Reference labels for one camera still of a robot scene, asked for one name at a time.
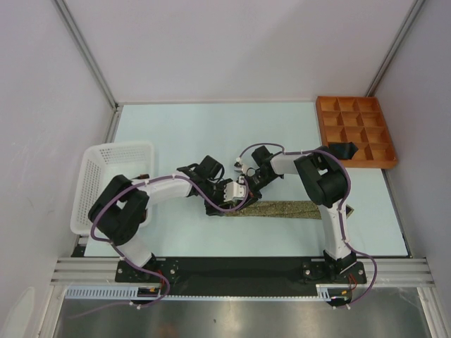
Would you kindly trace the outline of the olive gold patterned tie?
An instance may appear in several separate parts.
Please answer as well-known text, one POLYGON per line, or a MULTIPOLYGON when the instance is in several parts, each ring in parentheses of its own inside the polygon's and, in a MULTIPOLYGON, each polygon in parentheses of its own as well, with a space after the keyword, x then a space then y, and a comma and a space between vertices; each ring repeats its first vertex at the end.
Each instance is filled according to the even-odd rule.
POLYGON ((227 217, 263 217, 320 220, 319 207, 313 201, 258 201, 227 217))

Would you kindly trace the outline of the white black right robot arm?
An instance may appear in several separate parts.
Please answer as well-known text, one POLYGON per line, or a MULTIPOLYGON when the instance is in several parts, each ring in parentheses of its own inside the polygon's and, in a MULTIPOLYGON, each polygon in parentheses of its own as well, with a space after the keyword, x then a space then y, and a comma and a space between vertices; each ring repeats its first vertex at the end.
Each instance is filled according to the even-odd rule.
POLYGON ((332 282, 342 282, 356 264, 356 252, 347 238, 346 200, 351 182, 346 169, 326 146, 309 151, 281 151, 272 154, 261 143, 252 153, 255 168, 238 157, 235 169, 245 176, 254 196, 277 178, 298 175, 310 200, 319 208, 326 247, 325 274, 332 282))

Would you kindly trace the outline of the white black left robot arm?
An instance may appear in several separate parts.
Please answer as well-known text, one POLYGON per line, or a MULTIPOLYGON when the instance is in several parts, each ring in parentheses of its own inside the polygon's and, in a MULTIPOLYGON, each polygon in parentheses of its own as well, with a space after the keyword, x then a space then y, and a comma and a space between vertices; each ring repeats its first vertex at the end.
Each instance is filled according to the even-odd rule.
POLYGON ((116 175, 88 212, 91 238, 108 244, 131 265, 131 273, 146 282, 155 275, 156 265, 139 228, 149 222, 152 207, 171 199, 199 196, 207 215, 236 211, 236 202, 245 197, 246 186, 224 179, 223 174, 224 167, 206 156, 201 163, 180 167, 171 175, 135 179, 116 175))

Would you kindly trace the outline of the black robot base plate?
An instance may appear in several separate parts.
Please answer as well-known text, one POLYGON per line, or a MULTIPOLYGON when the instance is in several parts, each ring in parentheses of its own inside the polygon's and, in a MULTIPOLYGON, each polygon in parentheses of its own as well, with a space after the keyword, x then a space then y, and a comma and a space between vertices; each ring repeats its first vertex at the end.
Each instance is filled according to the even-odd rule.
POLYGON ((190 277, 275 278, 312 283, 347 284, 367 282, 364 265, 356 262, 339 271, 332 263, 312 257, 160 257, 150 258, 141 268, 120 261, 117 282, 151 282, 156 276, 166 277, 171 284, 190 277))

